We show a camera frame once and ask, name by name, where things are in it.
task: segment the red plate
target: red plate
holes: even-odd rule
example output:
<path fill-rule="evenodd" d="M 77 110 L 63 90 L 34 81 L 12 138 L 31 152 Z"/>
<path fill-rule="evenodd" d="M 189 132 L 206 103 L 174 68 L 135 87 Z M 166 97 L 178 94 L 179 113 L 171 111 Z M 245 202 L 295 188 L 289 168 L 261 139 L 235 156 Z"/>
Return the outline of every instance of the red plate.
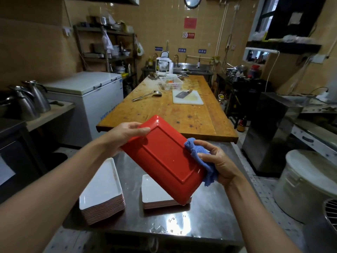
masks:
<path fill-rule="evenodd" d="M 130 139 L 122 149 L 173 199 L 185 205 L 201 184 L 205 169 L 186 150 L 186 138 L 158 115 L 140 127 L 150 127 L 146 137 Z"/>

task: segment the person's left hand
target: person's left hand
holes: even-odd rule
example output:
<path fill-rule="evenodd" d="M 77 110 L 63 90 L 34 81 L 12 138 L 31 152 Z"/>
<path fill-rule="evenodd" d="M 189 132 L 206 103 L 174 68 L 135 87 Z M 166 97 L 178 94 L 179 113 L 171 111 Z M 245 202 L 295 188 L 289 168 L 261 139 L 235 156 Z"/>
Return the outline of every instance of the person's left hand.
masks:
<path fill-rule="evenodd" d="M 150 132 L 149 127 L 139 128 L 140 125 L 139 122 L 123 122 L 95 141 L 104 144 L 108 149 L 108 156 L 113 157 L 121 151 L 120 147 L 130 138 L 143 137 Z"/>

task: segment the stainless steel kettle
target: stainless steel kettle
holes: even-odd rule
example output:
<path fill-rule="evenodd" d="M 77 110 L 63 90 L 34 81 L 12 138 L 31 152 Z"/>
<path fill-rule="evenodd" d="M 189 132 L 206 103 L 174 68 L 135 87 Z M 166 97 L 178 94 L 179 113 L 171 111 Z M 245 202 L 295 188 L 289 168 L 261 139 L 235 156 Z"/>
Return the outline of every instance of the stainless steel kettle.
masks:
<path fill-rule="evenodd" d="M 30 93 L 28 89 L 21 86 L 8 86 L 18 96 L 17 100 L 21 108 L 21 119 L 25 121 L 32 121 L 40 117 L 40 114 L 35 109 L 33 101 L 28 97 L 30 95 L 34 98 L 34 95 Z"/>
<path fill-rule="evenodd" d="M 47 92 L 47 89 L 45 88 L 45 86 L 37 83 L 35 80 L 30 80 L 30 81 L 26 80 L 26 81 L 23 81 L 22 83 L 27 85 L 27 88 L 33 94 L 34 96 L 33 102 L 34 102 L 36 110 L 39 113 L 45 113 L 45 112 L 50 111 L 51 106 L 49 104 L 48 99 L 44 96 L 43 92 L 41 92 L 37 87 L 39 85 L 42 87 L 42 89 L 44 89 L 45 92 Z"/>

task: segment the blue towel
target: blue towel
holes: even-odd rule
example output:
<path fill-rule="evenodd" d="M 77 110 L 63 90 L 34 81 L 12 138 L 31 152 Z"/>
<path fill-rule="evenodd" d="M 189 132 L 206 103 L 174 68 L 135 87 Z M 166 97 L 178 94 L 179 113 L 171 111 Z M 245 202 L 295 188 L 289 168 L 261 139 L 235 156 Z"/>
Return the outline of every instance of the blue towel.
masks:
<path fill-rule="evenodd" d="M 203 146 L 197 146 L 194 144 L 195 138 L 189 138 L 185 143 L 184 146 L 188 151 L 191 152 L 191 156 L 193 159 L 197 161 L 201 166 L 203 166 L 207 170 L 207 174 L 203 179 L 203 182 L 205 182 L 205 186 L 208 187 L 211 183 L 213 183 L 215 180 L 218 179 L 219 172 L 215 168 L 214 163 L 206 163 L 202 161 L 198 153 L 206 153 L 210 154 Z"/>

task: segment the white trash can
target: white trash can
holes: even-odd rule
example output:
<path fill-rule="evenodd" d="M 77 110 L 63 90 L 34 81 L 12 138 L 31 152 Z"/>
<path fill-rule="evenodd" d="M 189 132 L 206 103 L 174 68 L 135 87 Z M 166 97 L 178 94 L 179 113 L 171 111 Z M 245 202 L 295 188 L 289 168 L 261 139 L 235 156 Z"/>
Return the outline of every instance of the white trash can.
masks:
<path fill-rule="evenodd" d="M 274 190 L 277 205 L 302 223 L 319 217 L 322 203 L 337 197 L 337 166 L 319 153 L 292 150 Z"/>

